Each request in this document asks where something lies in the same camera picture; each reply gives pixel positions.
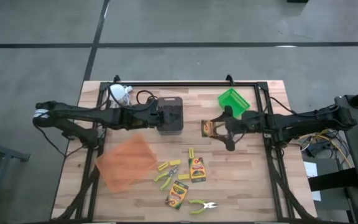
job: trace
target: butcher block tabletop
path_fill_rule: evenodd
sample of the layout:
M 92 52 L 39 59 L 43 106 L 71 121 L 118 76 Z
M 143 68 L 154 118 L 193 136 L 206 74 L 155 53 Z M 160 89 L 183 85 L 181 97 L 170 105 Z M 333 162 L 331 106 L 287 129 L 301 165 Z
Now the butcher block tabletop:
M 289 107 L 284 82 L 266 81 L 270 96 Z M 100 81 L 84 82 L 78 106 L 92 108 L 96 106 Z M 253 87 L 232 86 L 250 104 L 250 110 L 257 111 Z M 229 152 L 222 142 L 201 137 L 201 120 L 213 119 L 223 110 L 219 106 L 218 96 L 228 90 L 228 86 L 173 86 L 173 87 L 134 87 L 131 92 L 132 104 L 136 104 L 135 95 L 140 90 L 149 90 L 157 97 L 179 96 L 183 99 L 184 128 L 180 135 L 161 136 L 156 129 L 138 129 L 132 131 L 106 131 L 104 153 L 113 150 L 120 143 L 141 133 L 157 156 L 158 164 L 172 160 L 181 160 L 178 172 L 171 184 L 160 190 L 164 181 L 154 182 L 159 175 L 157 169 L 132 184 L 125 192 L 111 193 L 103 178 L 100 178 L 93 221 L 95 222 L 269 222 L 277 221 L 275 214 L 269 170 L 261 134 L 246 134 L 237 144 L 236 150 Z M 140 95 L 145 102 L 147 94 Z M 274 113 L 289 114 L 276 102 L 272 102 Z M 90 123 L 76 121 L 89 128 Z M 81 146 L 78 140 L 71 141 L 67 153 Z M 188 149 L 194 148 L 195 157 L 202 157 L 206 168 L 206 181 L 192 183 L 181 180 L 189 186 L 185 201 L 179 210 L 164 204 L 168 191 L 178 174 L 188 174 Z M 298 146 L 288 145 L 284 162 L 291 191 L 306 210 L 316 216 L 308 179 L 301 152 Z M 78 193 L 81 185 L 87 149 L 81 149 L 66 159 L 58 185 L 52 218 L 62 214 Z M 218 207 L 190 215 L 201 205 L 189 204 L 192 199 L 215 202 Z M 286 206 L 280 190 L 283 213 Z

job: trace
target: gray floor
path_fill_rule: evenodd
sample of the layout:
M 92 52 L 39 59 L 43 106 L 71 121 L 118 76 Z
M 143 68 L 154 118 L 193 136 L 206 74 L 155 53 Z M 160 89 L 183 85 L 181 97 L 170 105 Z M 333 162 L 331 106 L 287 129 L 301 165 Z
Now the gray floor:
M 91 43 L 102 0 L 0 0 L 0 44 Z M 358 41 L 358 1 L 111 0 L 101 42 Z M 90 49 L 0 49 L 0 144 L 31 153 L 14 162 L 0 223 L 48 220 L 62 157 L 31 123 L 36 102 L 76 104 Z M 306 111 L 358 92 L 358 47 L 99 49 L 91 80 L 285 81 Z M 60 149 L 60 133 L 47 134 Z

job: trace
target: green plastic container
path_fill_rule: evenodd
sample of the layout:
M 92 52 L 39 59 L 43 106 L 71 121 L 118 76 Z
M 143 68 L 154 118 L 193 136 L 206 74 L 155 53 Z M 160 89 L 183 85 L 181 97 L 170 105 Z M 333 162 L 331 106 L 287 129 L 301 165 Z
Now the green plastic container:
M 225 91 L 218 97 L 219 105 L 224 109 L 225 106 L 231 106 L 233 109 L 233 117 L 240 116 L 244 111 L 248 110 L 250 104 L 241 97 L 241 95 L 234 89 Z

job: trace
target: orange plastic sheet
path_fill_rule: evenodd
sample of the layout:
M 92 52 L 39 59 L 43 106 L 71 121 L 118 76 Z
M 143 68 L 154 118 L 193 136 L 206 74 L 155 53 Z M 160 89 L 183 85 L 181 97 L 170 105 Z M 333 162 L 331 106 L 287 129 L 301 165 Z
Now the orange plastic sheet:
M 96 165 L 111 192 L 122 192 L 142 180 L 157 164 L 142 134 L 135 134 L 113 150 L 99 156 Z

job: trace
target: green-handled pliers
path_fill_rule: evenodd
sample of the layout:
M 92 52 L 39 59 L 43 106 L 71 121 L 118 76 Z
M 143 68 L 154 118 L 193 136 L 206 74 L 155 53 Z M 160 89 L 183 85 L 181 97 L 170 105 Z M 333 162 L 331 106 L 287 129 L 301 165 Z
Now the green-handled pliers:
M 190 203 L 200 203 L 202 205 L 204 205 L 204 207 L 202 209 L 199 209 L 197 211 L 191 211 L 190 214 L 192 215 L 197 215 L 200 214 L 201 212 L 205 211 L 207 208 L 216 208 L 218 205 L 215 202 L 208 202 L 205 203 L 205 201 L 203 200 L 189 200 Z
M 156 177 L 154 179 L 154 182 L 159 181 L 162 177 L 168 176 L 167 180 L 165 181 L 165 183 L 161 186 L 160 190 L 163 190 L 166 186 L 168 186 L 168 184 L 171 182 L 172 180 L 172 176 L 174 174 L 176 174 L 176 172 L 178 171 L 179 166 L 173 166 L 173 168 L 168 171 L 168 172 L 164 172 L 162 174 L 160 174 L 158 177 Z

